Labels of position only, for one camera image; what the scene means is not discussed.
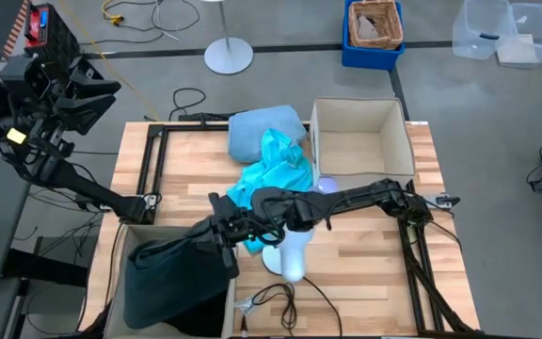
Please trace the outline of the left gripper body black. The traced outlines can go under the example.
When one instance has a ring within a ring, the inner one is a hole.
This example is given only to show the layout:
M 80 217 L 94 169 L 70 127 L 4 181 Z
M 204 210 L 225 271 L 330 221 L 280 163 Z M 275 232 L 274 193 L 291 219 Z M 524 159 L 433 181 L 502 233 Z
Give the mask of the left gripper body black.
M 32 123 L 28 139 L 47 139 L 56 129 L 73 131 L 70 116 L 58 105 L 61 99 L 69 98 L 69 69 L 35 58 L 28 58 L 26 62 L 25 81 L 30 89 L 28 111 Z

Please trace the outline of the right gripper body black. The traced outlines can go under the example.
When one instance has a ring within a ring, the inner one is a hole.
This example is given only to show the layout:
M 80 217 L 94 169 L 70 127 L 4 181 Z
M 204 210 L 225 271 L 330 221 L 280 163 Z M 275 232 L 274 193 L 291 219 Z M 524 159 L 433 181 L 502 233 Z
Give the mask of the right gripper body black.
M 251 222 L 253 214 L 245 208 L 222 210 L 212 216 L 214 241 L 220 249 L 233 248 L 237 243 L 255 236 Z

